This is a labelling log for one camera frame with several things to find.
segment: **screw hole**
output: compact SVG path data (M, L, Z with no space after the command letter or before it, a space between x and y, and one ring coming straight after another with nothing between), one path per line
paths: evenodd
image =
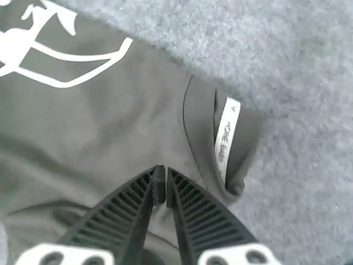
M40 265L60 265L63 258L64 256L60 252L52 252L42 259Z
M211 257L207 260L207 265L228 265L221 257Z
M251 264L265 264L267 262L267 258L258 251L249 251L247 259Z
M83 265L104 265L104 261L100 257L92 257L86 260Z

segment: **garment seam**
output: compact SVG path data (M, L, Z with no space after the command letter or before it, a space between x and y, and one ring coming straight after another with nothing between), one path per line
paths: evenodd
M202 175L201 175L201 172L200 172L200 169L196 163L196 159L195 159L195 155L191 149L191 146L190 146L190 141L189 141L189 138L188 138L188 133L186 132L186 127L185 127L185 99L186 99L186 94L188 93L188 90L189 90L189 87L190 87L190 83L191 83L191 79L193 78L194 75L187 75L187 76L190 76L190 78L187 80L187 85L186 85L186 90L185 90L185 93L184 93L184 96L182 97L182 99L179 99L179 100L182 100L182 107L181 107L181 120L180 120L180 114L178 113L178 122L181 123L181 130L183 131L183 136L186 140L186 145L188 147L188 154L189 154L189 157L193 160L194 164L193 164L193 167L196 169L197 171L197 178L199 181L201 181L201 183L203 184L203 186L205 187L205 189L208 191L208 187L205 183L205 180L202 178Z

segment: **dark gray fabric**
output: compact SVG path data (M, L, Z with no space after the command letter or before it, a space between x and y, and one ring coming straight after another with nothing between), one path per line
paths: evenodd
M26 0L0 8L2 31L30 28L31 21L18 24L30 3L42 6ZM36 40L67 54L99 55L116 51L126 38L82 16L76 31L70 36L53 18ZM63 62L33 49L21 63L64 81L99 65ZM121 61L71 88L15 72L0 77L0 218L9 264L32 245L56 242L107 194L156 164L233 202L237 196L226 191L213 156L215 95L214 86L138 40ZM177 245L170 210L154 209L145 248L165 264L180 264Z
M215 115L213 117L215 138L226 99L227 97L223 93L216 93ZM258 111L246 107L240 109L226 173L226 189L234 195L239 196L244 190L243 179L254 159L260 140L259 132L261 131L263 120L263 115Z

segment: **gray carpet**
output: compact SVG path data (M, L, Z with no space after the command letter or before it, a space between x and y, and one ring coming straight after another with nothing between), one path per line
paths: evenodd
M166 48L262 110L261 145L233 211L286 265L353 258L352 2L61 2Z

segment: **white label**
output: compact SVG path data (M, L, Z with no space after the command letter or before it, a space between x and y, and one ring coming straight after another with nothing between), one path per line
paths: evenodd
M215 143L216 162L224 183L226 182L229 153L231 151L239 113L240 102L232 98L227 98Z

